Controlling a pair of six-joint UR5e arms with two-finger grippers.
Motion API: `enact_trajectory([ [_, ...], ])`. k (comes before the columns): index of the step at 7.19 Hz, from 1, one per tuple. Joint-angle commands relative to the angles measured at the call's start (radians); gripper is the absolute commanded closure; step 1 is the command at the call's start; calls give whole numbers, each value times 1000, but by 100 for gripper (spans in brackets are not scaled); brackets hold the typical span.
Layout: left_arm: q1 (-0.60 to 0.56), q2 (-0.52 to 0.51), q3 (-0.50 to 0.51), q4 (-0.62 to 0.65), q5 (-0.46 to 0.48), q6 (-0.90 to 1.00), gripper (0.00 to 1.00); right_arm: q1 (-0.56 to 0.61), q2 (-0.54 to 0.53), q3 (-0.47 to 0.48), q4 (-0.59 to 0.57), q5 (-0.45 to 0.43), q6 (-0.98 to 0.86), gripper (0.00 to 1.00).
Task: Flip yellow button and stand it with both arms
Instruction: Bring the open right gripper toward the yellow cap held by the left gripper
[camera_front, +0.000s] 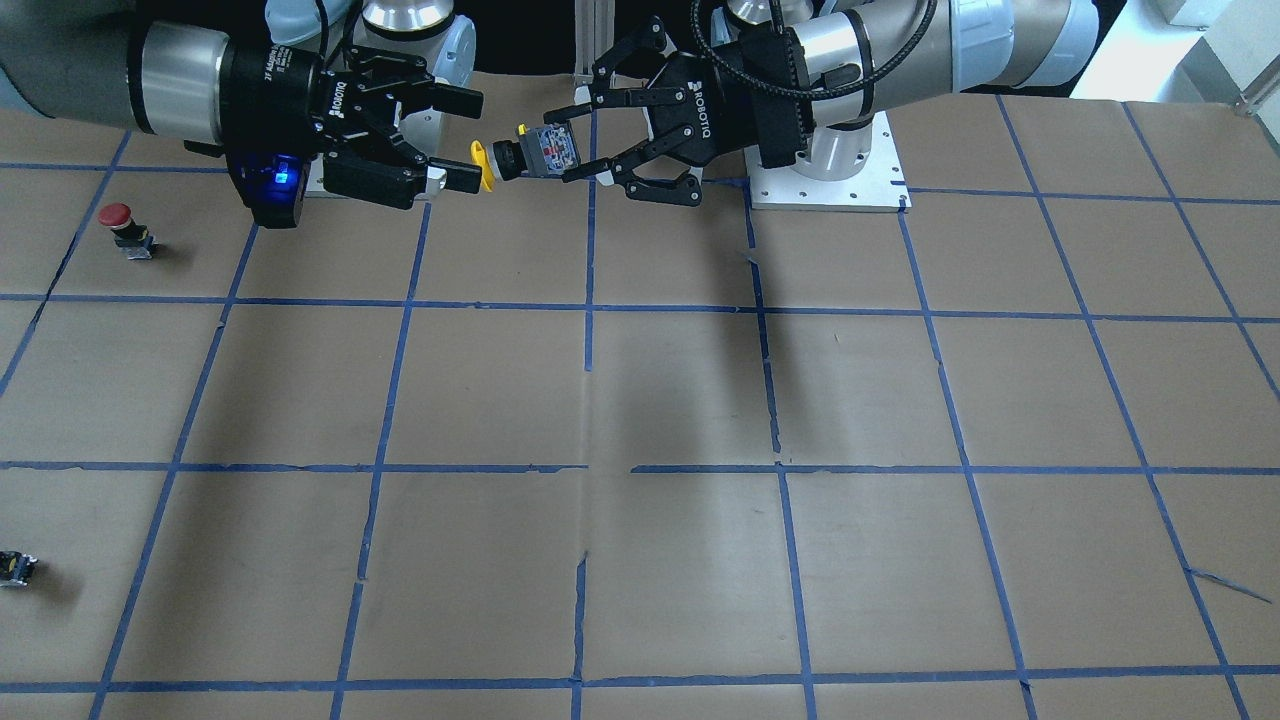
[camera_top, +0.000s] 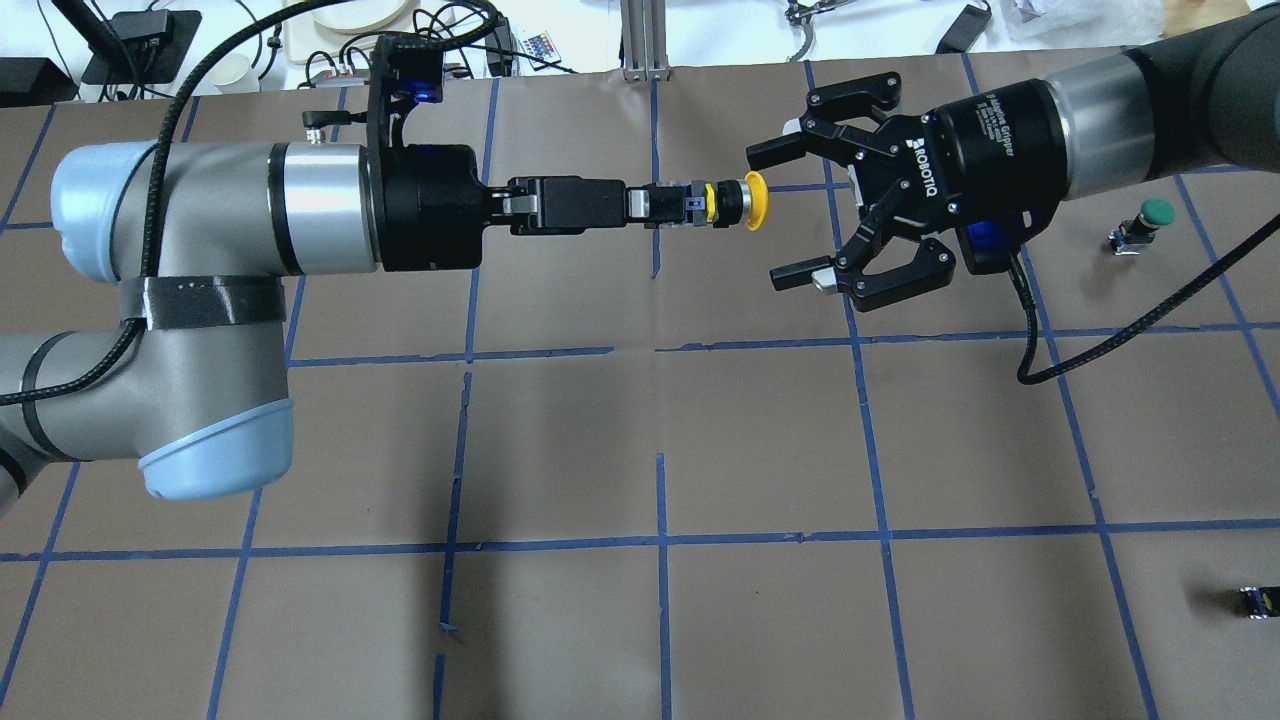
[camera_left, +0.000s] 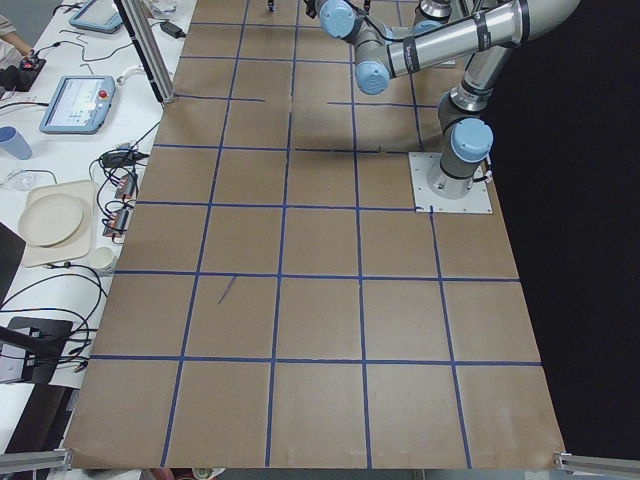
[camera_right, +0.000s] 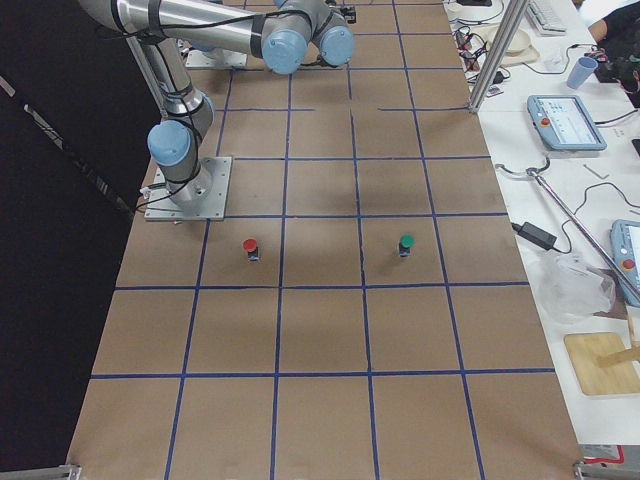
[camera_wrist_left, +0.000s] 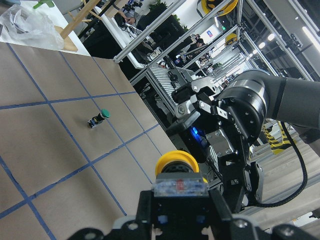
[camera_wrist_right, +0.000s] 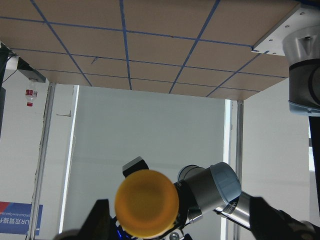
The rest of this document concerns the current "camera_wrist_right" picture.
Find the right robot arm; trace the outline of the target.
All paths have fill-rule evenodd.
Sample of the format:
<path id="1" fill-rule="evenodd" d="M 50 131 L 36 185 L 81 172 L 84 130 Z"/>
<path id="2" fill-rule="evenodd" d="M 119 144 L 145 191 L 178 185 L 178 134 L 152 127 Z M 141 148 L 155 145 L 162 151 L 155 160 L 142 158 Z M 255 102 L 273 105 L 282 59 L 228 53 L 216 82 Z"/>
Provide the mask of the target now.
<path id="1" fill-rule="evenodd" d="M 289 63 L 289 109 L 308 116 L 315 175 L 320 174 L 320 28 L 287 35 L 283 52 Z M 188 165 L 171 182 L 137 157 L 123 166 L 124 181 L 109 201 L 95 202 L 80 229 L 58 240 L 188 240 L 183 228 L 215 212 L 249 230 L 257 240 L 317 240 L 320 228 L 298 221 L 262 197 L 242 191 L 240 179 L 224 162 L 208 168 Z"/>

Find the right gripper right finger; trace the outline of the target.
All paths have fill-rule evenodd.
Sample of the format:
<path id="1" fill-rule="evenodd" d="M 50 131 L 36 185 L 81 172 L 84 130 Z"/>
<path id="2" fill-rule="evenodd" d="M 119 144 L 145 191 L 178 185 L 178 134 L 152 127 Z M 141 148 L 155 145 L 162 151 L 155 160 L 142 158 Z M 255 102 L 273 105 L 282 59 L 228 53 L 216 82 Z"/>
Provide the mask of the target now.
<path id="1" fill-rule="evenodd" d="M 262 197 L 249 201 L 250 231 L 257 240 L 318 240 L 320 227 L 298 221 L 270 206 Z"/>

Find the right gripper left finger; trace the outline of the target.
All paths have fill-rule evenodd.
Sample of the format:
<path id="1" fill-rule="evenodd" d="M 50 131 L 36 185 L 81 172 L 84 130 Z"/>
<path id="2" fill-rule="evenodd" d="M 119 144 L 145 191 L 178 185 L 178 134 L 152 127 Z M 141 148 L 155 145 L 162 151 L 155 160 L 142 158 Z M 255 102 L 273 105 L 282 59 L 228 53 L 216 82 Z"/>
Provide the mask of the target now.
<path id="1" fill-rule="evenodd" d="M 54 240 L 108 240 L 111 236 L 111 220 L 108 199 L 98 199 L 80 229 L 57 234 Z"/>

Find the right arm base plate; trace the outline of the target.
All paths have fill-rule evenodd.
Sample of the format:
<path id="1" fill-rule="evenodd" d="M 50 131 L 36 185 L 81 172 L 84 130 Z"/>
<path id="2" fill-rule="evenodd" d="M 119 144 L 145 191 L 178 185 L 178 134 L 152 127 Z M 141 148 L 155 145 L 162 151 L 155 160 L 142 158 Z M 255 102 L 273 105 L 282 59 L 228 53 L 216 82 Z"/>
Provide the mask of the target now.
<path id="1" fill-rule="evenodd" d="M 286 36 L 307 27 L 320 24 L 320 7 L 298 3 L 271 30 L 252 47 L 252 52 L 284 56 L 283 40 Z"/>

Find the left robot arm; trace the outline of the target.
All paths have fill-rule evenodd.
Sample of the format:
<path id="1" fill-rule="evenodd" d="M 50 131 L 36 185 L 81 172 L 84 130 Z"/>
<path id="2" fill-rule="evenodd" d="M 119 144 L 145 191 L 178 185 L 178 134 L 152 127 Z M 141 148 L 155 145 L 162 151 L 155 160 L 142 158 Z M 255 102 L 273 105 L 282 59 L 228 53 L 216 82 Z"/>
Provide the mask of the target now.
<path id="1" fill-rule="evenodd" d="M 120 240 L 188 240 L 184 228 L 213 212 L 250 229 L 251 197 L 225 162 L 187 165 L 177 182 L 149 169 L 142 157 L 125 164 L 122 173 L 114 202 Z"/>

